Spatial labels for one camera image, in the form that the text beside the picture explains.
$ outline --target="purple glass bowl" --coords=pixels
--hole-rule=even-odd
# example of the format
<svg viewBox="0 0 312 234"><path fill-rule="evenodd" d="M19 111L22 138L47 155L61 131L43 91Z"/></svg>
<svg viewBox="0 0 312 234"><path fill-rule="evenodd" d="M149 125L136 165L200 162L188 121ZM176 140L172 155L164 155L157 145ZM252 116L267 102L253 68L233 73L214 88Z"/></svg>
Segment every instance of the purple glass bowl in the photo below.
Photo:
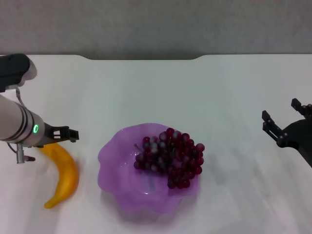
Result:
<svg viewBox="0 0 312 234"><path fill-rule="evenodd" d="M126 211L143 209L165 214L173 211L182 198L193 196L199 188L196 176L187 189L169 189L166 175L155 175L133 167L139 151L134 144L142 145L145 136L158 136L168 127L157 123L144 123L124 128L100 150L99 187L112 193Z"/></svg>

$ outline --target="gray wall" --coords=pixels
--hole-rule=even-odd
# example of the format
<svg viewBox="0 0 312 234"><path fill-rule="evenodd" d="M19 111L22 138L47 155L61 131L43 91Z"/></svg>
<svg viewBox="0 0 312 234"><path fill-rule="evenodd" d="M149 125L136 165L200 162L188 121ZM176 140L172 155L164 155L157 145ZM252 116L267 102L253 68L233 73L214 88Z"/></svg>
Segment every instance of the gray wall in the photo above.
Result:
<svg viewBox="0 0 312 234"><path fill-rule="evenodd" d="M311 53L312 0L0 0L0 54Z"/></svg>

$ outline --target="bunch of grapes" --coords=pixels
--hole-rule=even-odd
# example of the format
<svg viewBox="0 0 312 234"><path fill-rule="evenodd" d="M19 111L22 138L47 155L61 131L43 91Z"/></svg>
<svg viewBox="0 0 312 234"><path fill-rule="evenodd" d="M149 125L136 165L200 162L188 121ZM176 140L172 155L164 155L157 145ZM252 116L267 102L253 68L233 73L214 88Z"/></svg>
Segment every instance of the bunch of grapes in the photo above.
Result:
<svg viewBox="0 0 312 234"><path fill-rule="evenodd" d="M159 137L143 138L142 149L137 144L140 154L136 156L134 167L168 175L168 188L188 188L190 180L202 173L204 163L201 143L194 145L187 133L168 128Z"/></svg>

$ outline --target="banana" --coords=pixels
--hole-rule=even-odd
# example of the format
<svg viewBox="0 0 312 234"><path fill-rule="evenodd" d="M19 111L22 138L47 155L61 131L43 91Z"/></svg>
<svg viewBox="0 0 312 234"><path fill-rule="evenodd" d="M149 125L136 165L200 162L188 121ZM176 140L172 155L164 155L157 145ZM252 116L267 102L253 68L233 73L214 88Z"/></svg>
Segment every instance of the banana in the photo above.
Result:
<svg viewBox="0 0 312 234"><path fill-rule="evenodd" d="M51 209L75 192L79 182L79 174L75 161L60 145L48 144L39 149L52 159L58 168L59 179L54 196L44 204L45 208Z"/></svg>

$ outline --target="green indicator light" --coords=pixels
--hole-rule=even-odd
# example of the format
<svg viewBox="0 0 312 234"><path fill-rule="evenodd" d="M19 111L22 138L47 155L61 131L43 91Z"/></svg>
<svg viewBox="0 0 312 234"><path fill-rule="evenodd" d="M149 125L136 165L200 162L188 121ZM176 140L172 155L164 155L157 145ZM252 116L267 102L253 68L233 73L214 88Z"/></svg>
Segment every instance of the green indicator light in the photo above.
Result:
<svg viewBox="0 0 312 234"><path fill-rule="evenodd" d="M34 126L33 132L34 132L34 133L37 133L38 130L39 130L39 126L36 124L36 125Z"/></svg>

